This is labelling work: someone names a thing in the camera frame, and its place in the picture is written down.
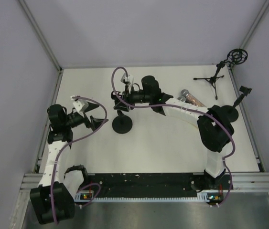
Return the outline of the black round-base mic stand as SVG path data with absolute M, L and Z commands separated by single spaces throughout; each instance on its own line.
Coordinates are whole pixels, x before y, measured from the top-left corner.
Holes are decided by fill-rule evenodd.
M 133 127 L 132 119 L 129 116 L 125 115 L 123 111 L 116 111 L 117 116 L 112 121 L 112 128 L 118 134 L 126 134 Z

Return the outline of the grey microphone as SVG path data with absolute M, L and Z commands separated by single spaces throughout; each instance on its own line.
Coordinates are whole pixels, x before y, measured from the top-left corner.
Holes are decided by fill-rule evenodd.
M 183 102 L 183 103 L 186 103 L 186 102 L 187 102 L 186 98 L 183 97 L 183 96 L 179 96 L 177 99 L 178 99 L 179 101 Z

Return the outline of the glitter rhinestone microphone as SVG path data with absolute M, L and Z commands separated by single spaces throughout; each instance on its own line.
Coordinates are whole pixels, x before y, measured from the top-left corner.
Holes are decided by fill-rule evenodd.
M 187 89 L 183 89 L 180 92 L 180 95 L 185 98 L 185 100 L 193 105 L 198 107 L 206 107 L 201 101 L 199 101 L 195 96 L 193 96 Z

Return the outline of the black tripod shock-mount stand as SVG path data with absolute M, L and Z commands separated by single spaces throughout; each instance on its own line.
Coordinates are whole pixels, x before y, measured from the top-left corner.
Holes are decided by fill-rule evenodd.
M 216 88 L 216 81 L 220 78 L 223 78 L 224 75 L 219 76 L 219 73 L 221 71 L 221 69 L 223 69 L 225 66 L 231 67 L 234 65 L 240 65 L 243 64 L 248 58 L 248 52 L 244 49 L 233 49 L 231 50 L 226 58 L 224 60 L 222 60 L 220 63 L 218 63 L 216 65 L 216 72 L 213 76 L 206 78 L 193 78 L 194 81 L 198 81 L 198 80 L 205 80 L 207 81 L 214 89 L 215 91 L 215 99 L 218 99 L 218 95 L 217 95 L 217 88 Z

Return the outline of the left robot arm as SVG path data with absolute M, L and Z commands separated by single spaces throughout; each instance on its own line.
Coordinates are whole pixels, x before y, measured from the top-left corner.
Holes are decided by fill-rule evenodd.
M 30 190 L 30 201 L 41 225 L 58 223 L 75 215 L 75 197 L 79 189 L 88 187 L 90 178 L 83 165 L 68 164 L 71 155 L 73 128 L 84 125 L 93 133 L 108 121 L 87 116 L 87 112 L 103 107 L 99 102 L 74 96 L 71 113 L 54 104 L 47 109 L 50 121 L 47 138 L 48 157 L 43 176 L 37 187 Z

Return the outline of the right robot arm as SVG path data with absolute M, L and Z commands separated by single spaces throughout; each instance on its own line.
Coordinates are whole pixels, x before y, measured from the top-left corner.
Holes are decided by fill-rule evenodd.
M 204 179 L 196 184 L 196 190 L 204 187 L 217 188 L 222 183 L 226 167 L 226 158 L 234 154 L 236 144 L 232 138 L 234 128 L 223 108 L 213 105 L 211 108 L 199 107 L 184 103 L 172 95 L 162 92 L 154 76 L 147 75 L 141 80 L 142 87 L 134 89 L 133 80 L 124 74 L 121 81 L 125 85 L 124 91 L 113 89 L 111 99 L 119 118 L 123 112 L 133 109 L 151 108 L 154 112 L 167 117 L 178 118 L 197 127 L 200 139 L 206 148 L 206 166 Z

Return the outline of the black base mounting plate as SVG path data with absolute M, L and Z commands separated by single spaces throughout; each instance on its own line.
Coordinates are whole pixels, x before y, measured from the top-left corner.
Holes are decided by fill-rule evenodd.
M 86 183 L 100 184 L 100 198 L 183 198 L 207 190 L 226 191 L 231 178 L 206 173 L 95 173 Z

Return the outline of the aluminium frame rail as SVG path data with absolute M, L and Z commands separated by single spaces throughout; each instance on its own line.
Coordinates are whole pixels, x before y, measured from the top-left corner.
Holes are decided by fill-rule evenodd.
M 226 191 L 212 192 L 210 190 L 198 192 L 196 197 L 183 198 L 100 198 L 101 188 L 96 185 L 85 188 L 75 197 L 76 203 L 86 203 L 91 198 L 94 202 L 210 202 L 222 200 L 226 193 L 264 193 L 269 192 L 269 173 L 264 172 L 235 172 L 229 175 L 231 184 Z

